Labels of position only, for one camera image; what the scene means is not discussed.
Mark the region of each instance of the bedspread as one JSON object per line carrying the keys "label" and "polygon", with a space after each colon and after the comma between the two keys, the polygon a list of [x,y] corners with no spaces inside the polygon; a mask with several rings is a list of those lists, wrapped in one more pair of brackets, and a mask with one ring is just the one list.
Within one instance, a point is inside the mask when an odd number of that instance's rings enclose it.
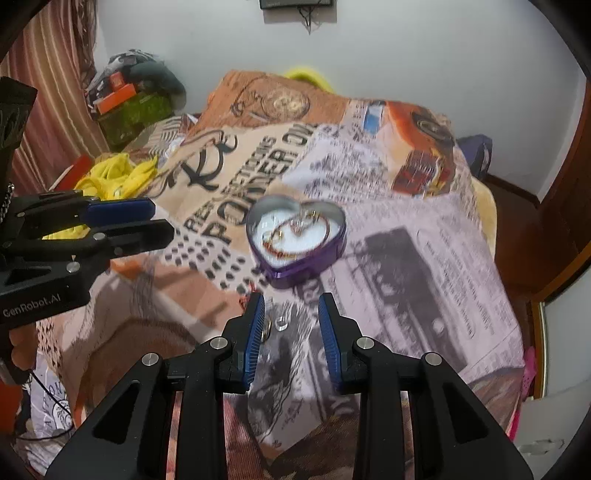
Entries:
{"label": "bedspread", "polygon": [[[343,257],[289,290],[269,286],[246,241],[246,214],[267,193],[331,200],[347,217]],[[324,291],[393,351],[440,352],[507,427],[521,334],[465,160],[429,110],[232,72],[148,195],[174,241],[113,261],[85,308],[40,323],[76,424],[144,353],[181,355],[219,335],[254,282],[266,314],[288,327],[261,345],[249,394],[225,396],[230,478],[351,477],[359,404],[330,385],[317,321]]]}

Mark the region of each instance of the wooden door frame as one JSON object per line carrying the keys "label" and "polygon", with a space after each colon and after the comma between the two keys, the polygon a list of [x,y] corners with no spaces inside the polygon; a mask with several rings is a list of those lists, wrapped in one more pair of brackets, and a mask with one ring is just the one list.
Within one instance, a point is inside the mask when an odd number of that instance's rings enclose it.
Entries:
{"label": "wooden door frame", "polygon": [[534,327],[534,347],[537,374],[534,381],[534,398],[546,395],[548,380],[547,337],[544,307],[570,287],[591,266],[591,243],[552,281],[531,298],[531,314]]}
{"label": "wooden door frame", "polygon": [[587,155],[591,147],[591,83],[587,81],[585,87],[585,96],[579,124],[575,130],[573,142],[570,144],[569,152],[560,167],[560,171],[554,179],[548,193],[540,203],[543,210],[548,208],[553,201],[560,201],[568,194],[569,187],[572,185],[565,177],[574,161],[579,160],[582,155]]}

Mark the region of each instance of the yellow towel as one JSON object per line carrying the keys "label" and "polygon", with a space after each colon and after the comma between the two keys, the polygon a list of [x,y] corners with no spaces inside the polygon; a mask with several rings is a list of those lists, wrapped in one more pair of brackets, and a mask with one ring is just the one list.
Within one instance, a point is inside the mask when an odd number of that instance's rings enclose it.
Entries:
{"label": "yellow towel", "polygon": [[[135,166],[127,153],[107,158],[90,169],[88,175],[76,184],[85,196],[101,200],[122,200],[137,197],[148,186],[157,173],[158,157]],[[82,238],[88,233],[86,225],[77,225],[61,232],[43,237],[46,240]]]}

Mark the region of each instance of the cable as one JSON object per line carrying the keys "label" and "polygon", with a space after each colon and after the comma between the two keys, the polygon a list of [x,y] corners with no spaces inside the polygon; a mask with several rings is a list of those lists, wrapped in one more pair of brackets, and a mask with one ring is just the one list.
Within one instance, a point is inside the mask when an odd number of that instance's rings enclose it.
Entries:
{"label": "cable", "polygon": [[[304,19],[304,25],[306,26],[306,30],[308,34],[312,33],[312,13],[316,10],[316,7],[319,7],[322,3],[322,0],[318,0],[315,5],[310,5],[307,7],[300,6],[297,7],[297,11],[300,13],[300,16]],[[306,9],[308,12],[308,16],[304,15],[303,9]]]}
{"label": "cable", "polygon": [[[33,378],[39,384],[39,386],[45,391],[45,393],[47,395],[49,395],[49,397],[54,401],[54,403],[56,405],[58,405],[63,411],[65,411],[71,418],[72,414],[70,413],[70,410],[65,408],[65,406],[62,405],[58,401],[58,399],[55,398],[55,396],[47,389],[47,387],[45,385],[43,385],[43,382],[41,380],[39,380],[39,377],[37,377],[35,375],[35,372],[33,370],[31,370],[30,374],[33,376]],[[70,428],[67,429],[65,432],[61,432],[61,433],[58,433],[57,435],[52,435],[50,437],[40,437],[40,438],[32,438],[32,439],[29,439],[26,437],[16,437],[16,438],[17,438],[17,440],[24,440],[26,442],[42,442],[43,440],[54,440],[54,439],[58,439],[59,437],[63,437],[64,435],[70,433],[73,429],[74,429],[74,423],[72,423],[72,425],[70,425]]]}
{"label": "cable", "polygon": [[65,434],[70,433],[74,429],[74,424],[70,426],[65,432],[58,433],[57,435],[53,435],[51,437],[40,437],[36,439],[27,439],[25,437],[17,437],[17,440],[24,440],[25,442],[42,442],[43,440],[54,440],[58,439],[59,437],[63,437]]}
{"label": "cable", "polygon": [[35,375],[35,372],[31,370],[31,375],[33,376],[33,378],[37,381],[37,383],[39,384],[39,386],[45,391],[45,393],[47,395],[49,395],[49,398],[51,398],[56,405],[58,405],[63,411],[65,411],[70,417],[72,416],[72,414],[70,413],[70,410],[68,410],[67,408],[65,408],[64,405],[62,405],[59,400],[57,400],[52,394],[51,392],[49,392],[49,390],[47,389],[47,387],[45,385],[43,385],[43,382],[41,380],[39,380],[39,378]]}

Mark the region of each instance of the curtain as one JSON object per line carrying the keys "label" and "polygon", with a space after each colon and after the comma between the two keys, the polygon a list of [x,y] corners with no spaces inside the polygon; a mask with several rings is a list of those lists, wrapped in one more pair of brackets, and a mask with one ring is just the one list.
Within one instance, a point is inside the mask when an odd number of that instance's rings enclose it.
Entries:
{"label": "curtain", "polygon": [[38,90],[12,160],[11,181],[18,194],[44,192],[80,155],[109,151],[84,99],[96,73],[95,27],[96,0],[52,0],[0,63],[0,76]]}

